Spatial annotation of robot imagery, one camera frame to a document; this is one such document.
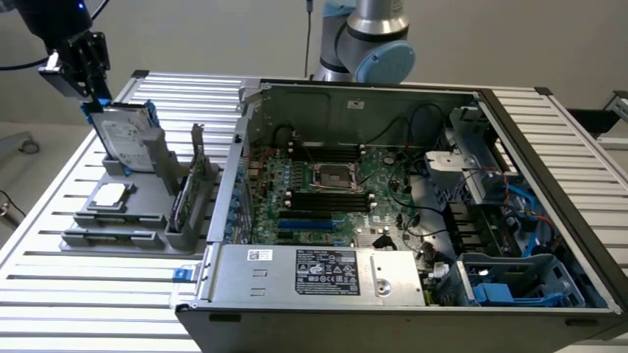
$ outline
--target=aluminum extrusion table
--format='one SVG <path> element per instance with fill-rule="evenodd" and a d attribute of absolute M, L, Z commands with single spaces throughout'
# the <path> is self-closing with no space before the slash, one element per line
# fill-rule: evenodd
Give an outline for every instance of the aluminum extrusion table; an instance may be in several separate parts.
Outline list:
<path fill-rule="evenodd" d="M 240 118 L 242 79 L 150 72 L 129 80 L 117 101 L 152 100 L 180 160 L 192 158 L 192 124 L 204 124 L 205 151 L 221 164 Z M 625 172 L 552 96 L 532 88 L 492 89 L 614 260 L 628 268 Z M 169 309 L 169 293 L 173 269 L 202 254 L 181 259 L 58 250 L 61 231 L 104 173 L 102 155 L 92 132 L 0 251 L 0 352 L 198 351 Z M 182 296 L 193 288 L 181 285 Z M 625 345 L 628 335 L 561 352 L 624 352 Z"/>

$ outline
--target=blue pcie slot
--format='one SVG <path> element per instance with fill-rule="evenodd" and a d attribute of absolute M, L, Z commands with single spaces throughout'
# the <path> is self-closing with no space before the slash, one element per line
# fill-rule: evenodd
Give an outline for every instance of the blue pcie slot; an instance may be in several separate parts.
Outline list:
<path fill-rule="evenodd" d="M 332 221 L 278 221 L 278 229 L 329 230 L 336 227 Z"/>

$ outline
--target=cpu socket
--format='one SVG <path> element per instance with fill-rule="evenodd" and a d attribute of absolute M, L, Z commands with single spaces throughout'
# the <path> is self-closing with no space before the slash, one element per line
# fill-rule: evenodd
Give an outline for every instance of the cpu socket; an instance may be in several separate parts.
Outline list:
<path fill-rule="evenodd" d="M 314 164 L 313 184 L 321 188 L 354 190 L 354 164 Z"/>

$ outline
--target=psu label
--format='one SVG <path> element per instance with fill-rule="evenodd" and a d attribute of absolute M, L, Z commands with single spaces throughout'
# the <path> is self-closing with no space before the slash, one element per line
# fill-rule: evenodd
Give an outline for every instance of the psu label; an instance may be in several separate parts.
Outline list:
<path fill-rule="evenodd" d="M 352 251 L 296 250 L 296 293 L 358 296 L 357 259 Z"/>

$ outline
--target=robotic arm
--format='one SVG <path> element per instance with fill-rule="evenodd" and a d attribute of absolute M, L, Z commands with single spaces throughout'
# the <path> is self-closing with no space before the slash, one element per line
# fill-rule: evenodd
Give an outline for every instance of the robotic arm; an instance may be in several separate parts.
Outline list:
<path fill-rule="evenodd" d="M 0 0 L 0 4 L 4 11 L 10 10 L 10 1 Z M 65 96 L 88 101 L 90 111 L 102 111 L 100 100 L 110 99 L 109 55 L 105 35 L 89 30 L 93 18 L 84 0 L 13 0 L 13 6 L 46 46 L 49 57 L 38 67 L 40 75 Z M 321 66 L 313 79 L 400 83 L 414 66 L 408 28 L 402 0 L 357 0 L 356 7 L 328 2 Z"/>
<path fill-rule="evenodd" d="M 325 3 L 317 81 L 400 83 L 414 67 L 402 0 Z"/>
<path fill-rule="evenodd" d="M 90 32 L 92 18 L 84 0 L 14 0 L 30 33 L 41 38 L 48 61 L 38 74 L 66 97 L 90 101 L 110 99 L 106 87 L 109 55 L 105 35 Z"/>

